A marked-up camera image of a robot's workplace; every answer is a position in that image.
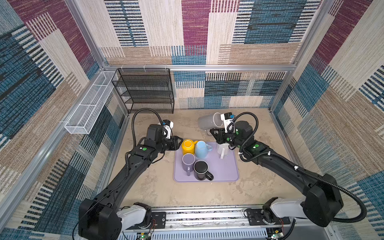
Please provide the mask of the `lavender plastic tray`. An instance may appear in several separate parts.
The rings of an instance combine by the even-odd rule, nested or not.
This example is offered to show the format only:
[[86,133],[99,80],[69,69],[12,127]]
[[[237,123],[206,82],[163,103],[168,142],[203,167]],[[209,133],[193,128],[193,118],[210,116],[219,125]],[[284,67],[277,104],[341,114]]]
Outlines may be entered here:
[[[217,152],[218,144],[216,142],[207,142],[213,147],[212,151],[208,151],[207,157],[204,159],[209,165],[209,172],[214,175],[213,182],[235,182],[239,179],[239,170],[236,160],[236,153],[226,148],[225,155],[221,159],[221,154]],[[174,164],[174,180],[178,183],[199,182],[191,172],[188,176],[182,165],[183,151],[179,149],[175,153]]]

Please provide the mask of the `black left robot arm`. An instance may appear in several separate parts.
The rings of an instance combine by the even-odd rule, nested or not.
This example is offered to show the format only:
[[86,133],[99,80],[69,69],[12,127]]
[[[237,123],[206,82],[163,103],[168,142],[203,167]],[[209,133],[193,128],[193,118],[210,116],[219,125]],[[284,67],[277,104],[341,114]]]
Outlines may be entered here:
[[134,142],[125,155],[126,163],[115,178],[92,200],[85,199],[79,207],[78,234],[88,240],[116,240],[121,231],[152,224],[152,208],[136,202],[129,208],[120,205],[139,176],[159,154],[176,151],[183,139],[172,134],[174,124],[164,120],[151,124],[147,135]]

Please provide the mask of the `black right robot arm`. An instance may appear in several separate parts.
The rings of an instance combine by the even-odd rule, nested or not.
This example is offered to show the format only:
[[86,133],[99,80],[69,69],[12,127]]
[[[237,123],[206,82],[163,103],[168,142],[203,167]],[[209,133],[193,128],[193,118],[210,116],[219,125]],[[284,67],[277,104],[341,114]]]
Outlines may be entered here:
[[272,224],[276,218],[294,217],[326,227],[336,220],[344,203],[335,178],[307,171],[277,154],[268,145],[255,140],[254,130],[246,121],[239,121],[231,128],[231,131],[210,129],[210,133],[218,144],[239,148],[242,161],[253,162],[274,172],[304,195],[302,200],[271,198],[263,205],[264,222]]

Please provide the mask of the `grey ceramic mug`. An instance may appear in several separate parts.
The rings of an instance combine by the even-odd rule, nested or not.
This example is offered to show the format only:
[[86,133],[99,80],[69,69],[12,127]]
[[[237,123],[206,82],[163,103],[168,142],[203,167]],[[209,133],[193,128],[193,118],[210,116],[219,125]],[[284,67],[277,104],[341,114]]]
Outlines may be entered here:
[[214,113],[200,117],[198,119],[198,126],[201,130],[205,131],[206,135],[211,136],[210,129],[221,128],[223,126],[221,114]]

